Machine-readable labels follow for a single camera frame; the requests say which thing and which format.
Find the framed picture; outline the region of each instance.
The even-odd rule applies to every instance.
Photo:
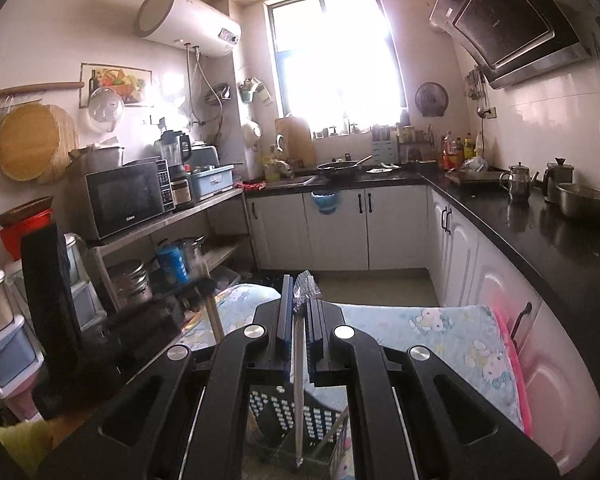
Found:
[[[151,70],[129,66],[109,66],[93,63],[80,64],[80,108],[89,105],[89,95],[102,86],[111,88],[122,97],[125,106],[153,106],[149,102],[148,89],[152,84]]]

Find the microwave control panel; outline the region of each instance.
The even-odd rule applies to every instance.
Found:
[[[166,160],[156,160],[155,165],[158,169],[158,182],[160,183],[160,193],[162,194],[162,204],[164,210],[173,211],[176,205],[173,201],[173,193],[171,192],[171,181],[169,180],[169,170],[167,169]]]

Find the kitchen cabinet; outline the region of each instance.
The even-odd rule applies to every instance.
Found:
[[[424,267],[427,187],[365,189],[369,269]]]
[[[518,348],[521,348],[538,314],[540,301],[540,295],[519,270],[486,236],[480,234],[474,277],[465,304],[496,308],[511,333],[520,312],[530,303],[531,312],[522,317],[514,338]]]
[[[336,211],[329,215],[320,213],[311,193],[303,195],[313,259],[309,268],[367,270],[365,190],[345,189],[338,193]]]
[[[466,291],[474,275],[475,258],[480,233],[471,222],[449,206],[444,227],[446,242],[446,276],[442,306],[462,306],[466,304]]]
[[[564,473],[600,436],[600,398],[578,350],[544,302],[518,358],[534,440]]]
[[[446,285],[446,246],[448,241],[444,225],[449,206],[432,189],[429,189],[427,205],[427,269],[429,269],[429,275],[433,283],[436,298],[438,298],[438,303],[442,304]]]
[[[251,235],[261,269],[305,270],[311,249],[300,194],[247,199]]]

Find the pink cloth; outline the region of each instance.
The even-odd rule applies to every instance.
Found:
[[[507,356],[509,357],[509,361],[511,362],[513,374],[516,377],[516,389],[518,390],[518,403],[520,405],[520,417],[522,418],[522,425],[525,428],[526,436],[531,438],[533,436],[531,410],[529,409],[529,402],[526,398],[525,378],[522,373],[522,366],[520,366],[520,361],[518,360],[518,353],[516,352],[516,347],[513,344],[511,336],[509,335],[509,331],[507,330],[507,323],[504,321],[504,318],[497,311],[497,309],[491,307],[489,307],[489,309],[493,312],[493,316],[498,322],[498,328],[500,329],[500,334],[502,335],[504,346],[507,349]]]

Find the red bucket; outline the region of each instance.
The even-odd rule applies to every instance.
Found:
[[[51,224],[51,209],[42,213],[25,218],[10,227],[0,229],[0,240],[4,248],[9,251],[11,257],[15,260],[20,259],[20,239],[27,233],[35,231]]]

